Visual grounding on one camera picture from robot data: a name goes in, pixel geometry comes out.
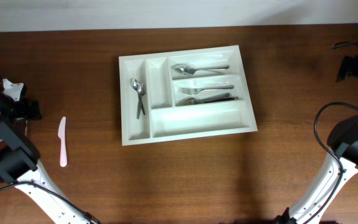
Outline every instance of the wood grain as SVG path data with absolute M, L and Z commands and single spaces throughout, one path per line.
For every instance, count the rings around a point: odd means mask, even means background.
M 358 80 L 335 83 L 358 24 L 0 33 L 0 74 L 24 82 L 43 120 L 29 137 L 56 184 L 103 223 L 273 219 L 305 193 L 325 152 L 313 136 L 331 101 L 358 105 Z M 239 45 L 259 131 L 121 146 L 118 56 Z M 354 114 L 324 112 L 332 127 Z M 69 165 L 57 129 L 67 117 Z M 358 223 L 358 175 L 323 220 Z M 0 223 L 51 223 L 29 197 L 0 193 Z

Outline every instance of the metal spoon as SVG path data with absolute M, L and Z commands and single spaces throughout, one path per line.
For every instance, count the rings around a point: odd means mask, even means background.
M 140 82 L 137 81 L 135 78 L 131 78 L 131 87 L 137 92 L 137 89 L 139 87 Z M 142 111 L 143 111 L 143 115 L 146 115 L 145 111 L 144 111 L 144 107 L 143 107 L 143 103 L 142 103 Z
M 212 66 L 212 67 L 205 67 L 205 68 L 195 68 L 191 67 L 187 64 L 177 64 L 173 65 L 173 69 L 177 69 L 182 73 L 182 75 L 194 75 L 197 71 L 204 70 L 204 71 L 210 71 L 210 72 L 216 72 L 216 73 L 222 73 L 219 71 L 213 71 L 213 70 L 226 70 L 230 66 L 229 65 L 221 65 L 221 66 Z
M 137 104 L 137 119 L 140 118 L 140 107 L 143 105 L 142 97 L 146 94 L 146 90 L 144 88 L 144 84 L 140 83 L 139 87 L 137 88 L 137 95 L 139 96 L 139 102 Z

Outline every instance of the cable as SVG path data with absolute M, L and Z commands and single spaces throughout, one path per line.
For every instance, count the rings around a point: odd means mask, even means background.
M 356 45 L 358 46 L 358 41 L 354 41 L 354 42 L 340 42 L 340 43 L 336 43 L 332 46 L 332 49 L 338 49 L 340 47 L 347 47 L 347 46 L 351 46 L 351 45 Z
M 341 180 L 343 178 L 343 173 L 344 173 L 344 169 L 343 169 L 343 165 L 342 162 L 339 160 L 339 158 L 335 155 L 334 152 L 332 152 L 328 147 L 326 147 L 324 145 L 324 143 L 320 140 L 320 137 L 318 136 L 317 133 L 317 122 L 318 119 L 321 115 L 321 113 L 329 106 L 334 106 L 334 105 L 339 105 L 339 106 L 345 106 L 347 108 L 350 109 L 354 109 L 356 111 L 358 111 L 358 107 L 351 105 L 349 103 L 343 103 L 343 102 L 332 102 L 332 103 L 328 103 L 327 105 L 323 106 L 317 113 L 316 118 L 314 119 L 314 136 L 316 137 L 316 140 L 318 142 L 318 144 L 326 151 L 328 152 L 329 155 L 331 155 L 339 164 L 340 170 L 339 170 L 339 178 L 338 181 L 336 182 L 333 191 L 328 195 L 327 200 L 322 204 L 322 206 L 319 208 L 319 210 L 317 210 L 317 212 L 315 212 L 307 221 L 305 221 L 303 224 L 306 224 L 308 222 L 310 222 L 312 219 L 315 218 L 315 216 L 317 216 L 317 214 L 319 214 L 324 208 L 325 206 L 329 203 L 330 199 L 334 196 L 334 193 L 336 191 L 336 189 L 339 187 L 339 184 L 341 183 Z
M 84 217 L 86 217 L 86 216 L 89 214 L 89 213 L 87 213 L 87 212 L 82 211 L 80 208 L 78 208 L 76 205 L 74 205 L 71 201 L 65 199 L 64 197 L 60 196 L 59 194 L 56 194 L 55 192 L 52 192 L 52 191 L 50 191 L 50 190 L 48 190 L 48 189 L 46 189 L 46 188 L 44 188 L 44 187 L 42 187 L 42 186 L 39 186 L 38 184 L 35 184 L 35 183 L 33 183 L 33 182 L 27 182 L 27 181 L 25 181 L 25 182 L 18 182 L 18 183 L 16 183 L 16 184 L 11 184 L 11 185 L 8 185 L 8 186 L 5 186 L 5 187 L 1 187 L 1 188 L 0 188 L 0 192 L 3 191 L 3 190 L 7 190 L 7 189 L 10 189 L 10 188 L 12 188 L 12 187 L 16 187 L 16 186 L 24 185 L 24 184 L 37 187 L 37 188 L 39 188 L 39 189 L 45 191 L 46 193 L 51 194 L 51 195 L 55 196 L 56 198 L 59 198 L 60 200 L 66 202 L 67 204 L 69 204 L 69 206 L 73 207 L 75 210 L 77 210 L 78 212 L 80 212 Z

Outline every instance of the metal fork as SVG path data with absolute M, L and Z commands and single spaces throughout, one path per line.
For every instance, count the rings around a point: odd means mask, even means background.
M 223 93 L 223 94 L 219 94 L 216 96 L 211 96 L 211 97 L 203 98 L 203 99 L 198 99 L 195 97 L 187 97 L 187 98 L 184 98 L 183 100 L 179 101 L 177 106 L 197 105 L 200 103 L 207 103 L 207 102 L 215 101 L 215 100 L 223 100 L 223 99 L 230 98 L 230 97 L 231 97 L 231 93 Z
M 232 90 L 234 85 L 212 86 L 204 88 L 180 88 L 180 91 L 187 95 L 195 95 L 203 90 Z

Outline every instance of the white cutlery tray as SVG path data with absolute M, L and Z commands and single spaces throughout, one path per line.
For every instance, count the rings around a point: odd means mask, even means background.
M 192 67 L 229 65 L 224 74 L 197 71 L 192 76 L 171 69 L 185 63 Z M 257 131 L 246 76 L 238 46 L 119 57 L 122 145 L 172 141 L 221 134 Z M 145 84 L 146 115 L 136 118 L 138 97 L 130 79 Z M 180 88 L 234 85 L 232 90 L 201 91 L 186 95 Z M 206 98 L 231 93 L 238 100 L 176 106 L 194 96 Z

